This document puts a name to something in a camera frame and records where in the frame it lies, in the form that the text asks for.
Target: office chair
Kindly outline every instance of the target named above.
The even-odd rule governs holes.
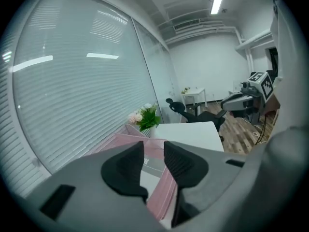
[[[212,121],[217,129],[217,131],[219,132],[220,126],[224,123],[225,118],[223,118],[223,116],[226,114],[226,111],[221,110],[218,114],[212,114],[210,112],[203,112],[200,115],[197,115],[197,108],[203,104],[203,102],[198,103],[196,105],[193,106],[193,109],[195,110],[195,116],[191,113],[187,113],[185,112],[185,105],[182,104],[181,102],[174,102],[172,99],[168,98],[165,100],[168,104],[169,104],[169,108],[176,112],[181,114],[182,116],[184,116],[188,121],[187,123],[197,123],[197,122],[208,122],[208,121]]]

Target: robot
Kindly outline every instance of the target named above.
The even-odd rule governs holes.
[[[241,92],[222,101],[222,108],[255,123],[272,92],[268,74],[257,72]],[[171,230],[244,232],[268,226],[307,170],[307,134],[304,128],[288,129],[247,156],[165,142],[164,161],[178,186]],[[82,157],[26,200],[15,198],[45,231],[163,232],[145,206],[147,190],[139,185],[143,160],[143,142]]]

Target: white table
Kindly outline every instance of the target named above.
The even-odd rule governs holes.
[[[207,107],[206,92],[205,92],[205,89],[203,87],[189,89],[185,94],[182,94],[182,95],[183,95],[183,97],[188,97],[188,96],[193,97],[193,105],[195,105],[196,98],[199,96],[199,94],[201,92],[204,92],[205,107]],[[198,107],[197,108],[197,114],[199,115],[200,113],[201,113],[201,109],[200,109],[200,107]]]
[[[224,151],[213,122],[160,124],[155,137],[200,148]]]

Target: white desk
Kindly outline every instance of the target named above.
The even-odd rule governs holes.
[[[205,107],[207,107],[207,100],[206,100],[206,92],[205,89],[203,87],[200,88],[193,88],[193,89],[189,89],[185,94],[182,94],[183,97],[186,96],[191,96],[193,97],[193,105],[195,105],[196,103],[196,97],[199,96],[199,94],[201,92],[204,92],[204,96],[205,96]],[[197,108],[197,114],[199,115],[201,113],[201,109],[200,107]]]
[[[155,137],[195,147],[224,151],[213,122],[160,124]]]

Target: pink mat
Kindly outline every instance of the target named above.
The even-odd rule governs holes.
[[[124,125],[118,129],[111,137],[91,149],[87,155],[138,141],[144,142],[145,155],[164,160],[165,140],[145,137],[131,125]],[[176,189],[176,182],[167,167],[165,167],[157,186],[147,201],[147,208],[157,220],[164,219]]]

